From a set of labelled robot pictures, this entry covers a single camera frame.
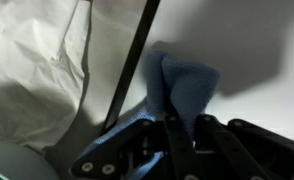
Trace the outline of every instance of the blue towel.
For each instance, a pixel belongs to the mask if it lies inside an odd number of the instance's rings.
[[[95,140],[82,155],[93,150],[138,119],[155,118],[167,112],[168,104],[178,113],[184,128],[192,137],[196,117],[204,113],[219,81],[219,74],[200,63],[179,61],[164,52],[152,52],[147,57],[147,107]],[[162,153],[142,165],[131,179],[142,179],[161,159]]]

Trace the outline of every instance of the crumpled plastic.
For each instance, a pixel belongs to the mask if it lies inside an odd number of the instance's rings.
[[[40,151],[79,107],[90,2],[0,0],[0,141]]]

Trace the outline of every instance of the white fabric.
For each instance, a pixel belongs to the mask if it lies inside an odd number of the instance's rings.
[[[0,0],[0,140],[55,144],[78,110],[90,15],[82,0]]]

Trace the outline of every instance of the blue cloth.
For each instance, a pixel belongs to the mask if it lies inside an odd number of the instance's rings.
[[[217,87],[218,72],[200,63],[176,60],[164,52],[150,53],[147,61],[147,107],[95,140],[82,155],[138,119],[155,121],[159,114],[167,112],[168,104],[174,107],[189,135],[193,135],[195,119],[204,112]],[[131,179],[142,179],[162,156],[162,153],[155,153]]]

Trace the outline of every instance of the gray round object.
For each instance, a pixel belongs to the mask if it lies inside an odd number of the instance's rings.
[[[59,180],[40,155],[16,144],[0,142],[0,174],[10,180]]]

